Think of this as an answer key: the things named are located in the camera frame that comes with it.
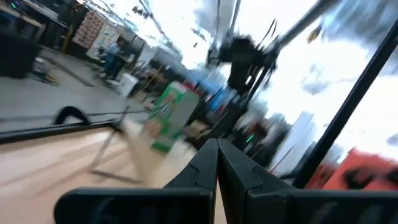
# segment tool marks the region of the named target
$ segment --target person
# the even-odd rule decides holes
[[[105,61],[103,78],[110,77],[112,75],[113,60],[114,56],[120,51],[123,45],[123,40],[118,39],[115,43],[112,43],[106,50],[103,60]]]

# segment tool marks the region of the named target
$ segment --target black cable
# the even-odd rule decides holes
[[[262,42],[266,39],[266,37],[268,36],[269,32],[271,32],[272,27],[274,27],[274,30],[272,31],[271,37],[274,36],[275,31],[276,31],[276,26],[277,26],[277,20],[274,19],[272,20],[271,26],[269,26],[267,33],[264,35],[264,37],[262,38],[262,40],[260,41],[258,47],[260,47],[260,45],[262,44]]]

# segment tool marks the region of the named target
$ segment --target metal pole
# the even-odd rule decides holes
[[[327,10],[339,3],[339,0],[319,0],[286,34],[279,39],[280,47],[283,48],[296,38],[305,28],[322,16]]]
[[[364,69],[363,73],[355,83],[353,89],[345,99],[343,105],[331,121],[322,138],[318,141],[313,152],[308,158],[303,168],[298,173],[293,182],[293,186],[302,189],[310,181],[315,170],[326,156],[335,139],[344,128],[349,117],[353,114],[355,108],[366,94],[373,81],[387,62],[398,44],[398,20],[392,26],[390,32],[379,46],[376,53]]]
[[[233,15],[232,15],[232,20],[231,20],[231,25],[229,26],[227,35],[231,35],[234,32],[235,23],[236,23],[236,19],[238,18],[238,13],[239,13],[240,7],[241,7],[241,0],[236,0]]]

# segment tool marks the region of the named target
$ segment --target glass pane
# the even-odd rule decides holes
[[[294,178],[294,172],[305,162],[308,153],[325,132],[377,46],[397,18],[397,16],[388,17],[389,9],[379,11],[387,18],[384,21],[372,22],[375,26],[379,26],[381,38],[379,33],[377,37],[371,38],[370,33],[375,34],[373,28],[362,30],[361,32],[368,32],[369,36],[359,38],[359,27],[362,27],[366,21],[339,23],[338,25],[345,32],[336,32],[332,35],[331,32],[335,31],[332,27],[335,26],[327,23],[326,18],[334,15],[333,22],[341,22],[342,18],[333,14],[339,10],[341,10],[340,7],[337,7],[316,21],[281,51],[277,61],[278,69],[272,74],[270,84],[259,90],[253,102],[254,105],[266,105],[262,107],[262,112],[265,117],[264,123],[267,123],[268,127],[271,123],[271,126],[283,126],[284,129],[289,130],[283,143],[279,144],[273,160],[267,166],[276,176],[285,177],[292,174],[289,178]],[[359,9],[352,10],[351,13],[360,13]],[[322,29],[321,34],[309,43],[310,34],[319,27]],[[387,86],[387,83],[391,86],[394,83],[393,74],[396,66],[392,61],[394,59],[386,64],[377,78],[384,81],[376,81],[372,87],[375,90],[370,90],[367,94],[367,98],[373,98],[373,100],[363,100],[341,137],[336,140],[336,144],[326,156],[326,160],[339,163],[344,159],[343,155],[352,147],[359,147],[359,144],[363,145],[362,148],[367,151],[386,148],[387,143],[383,143],[385,146],[378,145],[385,142],[382,139],[387,139],[388,136],[392,136],[390,142],[394,142],[394,125],[389,121],[394,112],[392,112],[392,106],[386,103],[387,99],[391,100],[394,96],[389,94],[392,89]],[[377,96],[380,96],[382,100],[375,103],[376,98],[380,99]],[[388,112],[384,112],[385,110],[380,110],[380,108],[389,109]],[[383,111],[383,116],[380,116],[382,118],[371,119],[370,113],[376,116],[375,111]],[[283,121],[275,120],[275,117],[281,116],[283,116]],[[380,131],[382,124],[392,125]]]

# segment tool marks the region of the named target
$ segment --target table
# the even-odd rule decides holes
[[[45,6],[40,6],[29,0],[22,1],[30,9],[32,9],[30,12],[27,11],[27,14],[30,14],[30,16],[34,17],[41,23],[46,24],[46,29],[44,30],[45,35],[44,38],[40,41],[40,44],[51,48],[58,48],[58,43],[60,42],[62,32],[66,31],[68,29],[68,26],[58,20],[58,14],[53,12],[53,10]]]
[[[0,146],[0,223],[53,223],[53,205],[77,187],[163,187],[195,155],[179,141],[168,154],[153,151],[140,140],[142,125],[123,122],[98,168],[141,179],[129,184],[87,172],[98,149],[113,132],[103,128]],[[217,188],[215,223],[226,223]]]
[[[7,7],[3,4],[0,4],[0,11],[6,12],[16,18],[20,18],[21,15],[19,12],[11,9],[10,7]],[[43,34],[43,31],[45,29],[45,25],[40,24],[39,22],[37,22],[34,19],[31,19],[27,16],[22,16],[22,19],[29,24],[32,24],[33,26],[36,26],[38,28],[38,31],[36,32],[36,34],[34,35],[34,38],[32,39],[33,41],[38,41],[38,39],[41,37],[41,35]]]

